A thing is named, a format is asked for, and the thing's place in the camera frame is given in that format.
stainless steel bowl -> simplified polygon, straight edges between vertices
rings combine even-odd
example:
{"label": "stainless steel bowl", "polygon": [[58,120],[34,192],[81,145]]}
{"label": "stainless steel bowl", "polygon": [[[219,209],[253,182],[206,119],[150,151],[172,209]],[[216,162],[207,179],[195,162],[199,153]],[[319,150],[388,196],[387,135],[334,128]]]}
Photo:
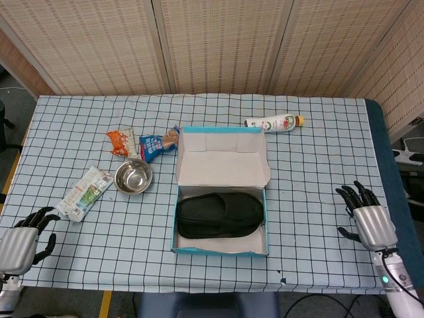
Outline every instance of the stainless steel bowl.
{"label": "stainless steel bowl", "polygon": [[142,193],[152,182],[152,168],[140,159],[130,159],[121,164],[115,173],[115,185],[125,194]]}

orange snack bag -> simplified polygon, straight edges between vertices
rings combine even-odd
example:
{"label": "orange snack bag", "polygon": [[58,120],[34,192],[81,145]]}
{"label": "orange snack bag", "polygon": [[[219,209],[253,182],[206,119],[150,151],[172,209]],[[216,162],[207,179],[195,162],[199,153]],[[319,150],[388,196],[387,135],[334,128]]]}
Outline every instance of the orange snack bag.
{"label": "orange snack bag", "polygon": [[113,145],[113,150],[111,152],[113,154],[126,156],[128,158],[137,158],[132,128],[123,129],[121,131],[109,131],[106,135],[111,139]]}

grid tablecloth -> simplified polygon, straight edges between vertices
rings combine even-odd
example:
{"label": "grid tablecloth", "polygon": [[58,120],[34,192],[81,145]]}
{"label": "grid tablecloth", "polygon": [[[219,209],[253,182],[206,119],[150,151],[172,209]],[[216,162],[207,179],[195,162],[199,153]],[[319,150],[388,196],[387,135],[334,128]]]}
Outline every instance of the grid tablecloth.
{"label": "grid tablecloth", "polygon": [[24,276],[28,286],[145,292],[276,291],[380,293],[371,255],[340,237],[355,232],[334,189],[358,180],[386,206],[363,99],[265,95],[42,96],[12,181],[0,236],[39,207],[55,206],[90,166],[115,172],[106,132],[134,127],[163,135],[174,125],[239,127],[248,117],[301,114],[305,124],[266,134],[272,177],[266,186],[267,258],[200,256],[170,251],[177,154],[151,164],[141,195],[111,186],[84,221],[62,217],[40,237],[57,234],[53,255]]}

black slipper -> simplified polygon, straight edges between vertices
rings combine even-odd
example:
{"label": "black slipper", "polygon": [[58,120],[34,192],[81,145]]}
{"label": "black slipper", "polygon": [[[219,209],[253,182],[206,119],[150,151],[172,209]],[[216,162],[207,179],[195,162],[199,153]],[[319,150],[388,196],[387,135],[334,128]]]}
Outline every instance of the black slipper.
{"label": "black slipper", "polygon": [[177,204],[178,232],[187,239],[245,237],[264,219],[264,207],[243,192],[209,193]]}

robotic hand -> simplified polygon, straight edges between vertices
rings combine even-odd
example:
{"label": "robotic hand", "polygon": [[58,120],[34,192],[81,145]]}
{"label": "robotic hand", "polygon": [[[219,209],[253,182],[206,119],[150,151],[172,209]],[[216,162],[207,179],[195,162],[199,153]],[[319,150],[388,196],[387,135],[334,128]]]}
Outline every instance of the robotic hand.
{"label": "robotic hand", "polygon": [[355,181],[359,195],[347,185],[336,192],[347,205],[347,213],[354,219],[358,234],[345,228],[337,230],[343,237],[361,243],[375,253],[373,263],[386,291],[390,306],[397,318],[424,317],[423,302],[419,300],[411,278],[401,257],[398,255],[395,227],[389,213],[376,196],[362,184]]}
{"label": "robotic hand", "polygon": [[10,317],[22,290],[19,276],[29,271],[32,265],[51,255],[56,244],[52,233],[45,250],[36,253],[38,238],[50,221],[60,220],[59,216],[47,212],[53,207],[43,207],[26,219],[20,220],[3,235],[0,241],[0,318]]}

